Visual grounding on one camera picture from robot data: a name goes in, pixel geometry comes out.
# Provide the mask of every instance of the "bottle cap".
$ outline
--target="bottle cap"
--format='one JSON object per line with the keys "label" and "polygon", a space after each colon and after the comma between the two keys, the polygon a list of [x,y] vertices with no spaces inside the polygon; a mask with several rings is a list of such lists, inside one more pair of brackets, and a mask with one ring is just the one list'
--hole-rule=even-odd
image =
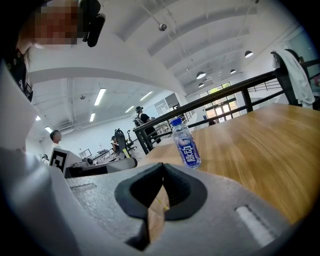
{"label": "bottle cap", "polygon": [[174,119],[171,121],[171,124],[173,126],[178,126],[178,125],[181,125],[182,124],[182,120],[181,120],[181,117],[177,118],[177,119]]}

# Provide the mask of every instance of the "white towel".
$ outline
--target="white towel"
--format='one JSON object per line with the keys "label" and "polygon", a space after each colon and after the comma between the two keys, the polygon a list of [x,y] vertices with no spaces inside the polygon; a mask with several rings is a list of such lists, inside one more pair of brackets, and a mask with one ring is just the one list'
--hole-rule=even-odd
{"label": "white towel", "polygon": [[[315,102],[315,97],[304,69],[290,52],[281,49],[277,50],[276,53],[283,59],[288,70],[289,79],[298,103],[302,104],[304,108],[312,109],[312,103]],[[273,66],[279,68],[275,56],[274,60]]]}

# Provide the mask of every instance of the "water bottle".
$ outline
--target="water bottle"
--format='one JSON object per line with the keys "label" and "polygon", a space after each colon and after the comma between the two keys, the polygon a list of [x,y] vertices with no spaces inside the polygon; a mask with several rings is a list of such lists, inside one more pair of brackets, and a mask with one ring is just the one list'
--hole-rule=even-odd
{"label": "water bottle", "polygon": [[188,127],[182,123],[181,118],[177,118],[171,122],[173,128],[173,139],[179,150],[184,165],[190,168],[198,168],[201,159],[198,153],[194,137]]}

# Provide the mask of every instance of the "wood grain tabletop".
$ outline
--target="wood grain tabletop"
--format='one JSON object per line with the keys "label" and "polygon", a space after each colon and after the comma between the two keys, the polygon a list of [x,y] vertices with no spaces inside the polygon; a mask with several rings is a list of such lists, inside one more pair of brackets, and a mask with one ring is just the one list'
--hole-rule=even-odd
{"label": "wood grain tabletop", "polygon": [[[291,223],[312,208],[320,188],[320,112],[272,104],[192,132],[199,170],[231,178],[268,201]],[[183,165],[164,139],[139,166]]]}

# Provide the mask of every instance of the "black cap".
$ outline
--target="black cap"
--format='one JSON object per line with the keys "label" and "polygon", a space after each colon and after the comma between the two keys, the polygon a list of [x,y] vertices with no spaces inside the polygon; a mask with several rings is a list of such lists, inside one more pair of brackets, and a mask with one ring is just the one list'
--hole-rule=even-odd
{"label": "black cap", "polygon": [[137,106],[137,107],[135,108],[135,112],[139,113],[140,110],[143,110],[143,109],[144,109],[144,107]]}

